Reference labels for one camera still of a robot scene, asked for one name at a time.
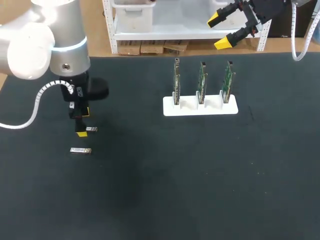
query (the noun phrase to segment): white shelf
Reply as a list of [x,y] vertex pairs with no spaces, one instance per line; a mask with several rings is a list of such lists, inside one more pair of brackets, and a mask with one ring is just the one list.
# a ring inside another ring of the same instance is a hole
[[[117,40],[222,39],[244,27],[246,23],[244,13],[235,12],[230,18],[227,17],[227,21],[215,27],[220,29],[211,29],[207,26],[207,21],[216,10],[210,6],[210,0],[157,0],[153,12],[152,32],[127,33],[118,24],[117,16],[113,19],[111,0],[102,0],[102,3],[113,54],[118,53]],[[257,51],[264,50],[270,25],[271,20],[263,26],[257,26],[259,33],[255,37],[260,38]]]
[[[114,39],[122,41],[222,39],[227,34],[239,30],[209,28],[207,21],[211,17],[210,9],[209,6],[204,6],[202,3],[199,0],[158,0],[153,10],[152,32],[126,33],[118,24]],[[255,35],[257,38],[260,36],[260,32]]]

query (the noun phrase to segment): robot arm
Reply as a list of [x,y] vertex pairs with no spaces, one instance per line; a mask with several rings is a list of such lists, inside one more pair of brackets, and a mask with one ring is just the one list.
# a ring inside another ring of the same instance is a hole
[[36,118],[42,94],[61,85],[63,99],[69,103],[69,117],[75,120],[75,132],[86,137],[83,117],[90,115],[89,101],[109,94],[104,79],[90,78],[90,66],[79,0],[31,0],[25,14],[0,25],[0,73],[34,80],[50,67],[59,80],[39,91],[29,121],[16,126],[0,123],[0,127],[28,127]]
[[[293,5],[293,13],[296,7],[300,7],[310,0],[291,0]],[[275,16],[281,14],[286,6],[290,4],[289,0],[235,0],[234,3],[229,4],[224,8],[220,8],[210,18],[207,24],[213,28],[217,24],[226,20],[227,16],[234,13],[236,10],[243,11],[248,22],[246,27],[241,28],[235,33],[230,33],[214,45],[219,49],[233,48],[239,41],[246,38],[249,34],[253,37],[258,33],[257,25],[265,24]],[[292,22],[295,22],[296,15],[292,17]]]
[[61,77],[90,68],[79,0],[31,0],[31,8],[0,26],[0,72],[34,80],[50,67]]

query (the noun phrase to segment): floor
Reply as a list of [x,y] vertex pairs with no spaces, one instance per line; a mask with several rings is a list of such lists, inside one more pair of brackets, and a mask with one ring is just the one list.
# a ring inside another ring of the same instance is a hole
[[[84,27],[88,37],[89,55],[92,57],[112,57],[106,21],[103,16],[102,0],[80,0]],[[29,0],[0,0],[0,24],[7,23],[25,12],[31,3]],[[216,50],[214,40],[195,40],[190,43],[182,56],[214,55],[214,54],[253,54],[256,53],[258,39],[245,39],[233,49]],[[305,40],[297,38],[296,49],[301,51]],[[290,52],[291,43],[288,38],[268,39],[265,53]],[[320,45],[311,43],[310,52],[320,52]],[[6,79],[0,73],[0,89]]]

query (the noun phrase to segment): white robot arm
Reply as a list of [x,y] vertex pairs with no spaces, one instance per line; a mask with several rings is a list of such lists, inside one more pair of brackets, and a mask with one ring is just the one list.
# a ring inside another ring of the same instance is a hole
[[28,127],[36,118],[42,94],[61,85],[63,99],[69,103],[69,117],[75,120],[75,132],[86,137],[82,117],[90,115],[89,101],[109,95],[104,79],[90,78],[90,66],[79,0],[31,0],[25,14],[0,26],[0,73],[34,80],[50,67],[59,80],[39,91],[28,122],[18,126],[0,123],[0,127]]
[[79,0],[31,0],[31,8],[0,26],[0,73],[34,80],[50,66],[61,77],[90,68]]

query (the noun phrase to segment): white plastic bin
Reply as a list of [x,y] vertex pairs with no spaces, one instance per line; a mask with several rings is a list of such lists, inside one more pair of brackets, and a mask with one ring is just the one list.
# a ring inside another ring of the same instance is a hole
[[118,26],[123,33],[148,33],[153,26],[153,8],[156,1],[112,0]]
[[[234,3],[234,0],[208,0],[210,3],[211,16],[215,14],[218,9],[222,9],[227,5]],[[220,22],[218,25],[214,26],[213,29],[216,30],[232,30],[240,29],[246,26],[247,22],[246,15],[243,11],[237,9],[233,14],[228,16],[225,21]]]

